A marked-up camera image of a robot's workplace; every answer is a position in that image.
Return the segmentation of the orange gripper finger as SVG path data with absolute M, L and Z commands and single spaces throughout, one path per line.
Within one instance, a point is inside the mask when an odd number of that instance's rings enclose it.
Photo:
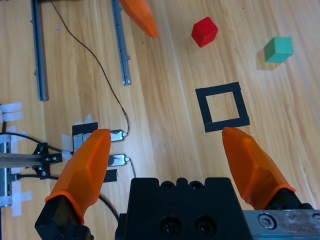
M 152 38 L 158 37 L 158 29 L 153 14 L 145 0 L 119 0 L 126 14 Z
M 99 198 L 110 148 L 111 131 L 97 129 L 66 163 L 34 225 L 41 239 L 94 239 L 84 215 Z
M 275 162 L 244 131 L 225 127 L 222 142 L 241 198 L 255 210 L 312 210 L 302 203 Z

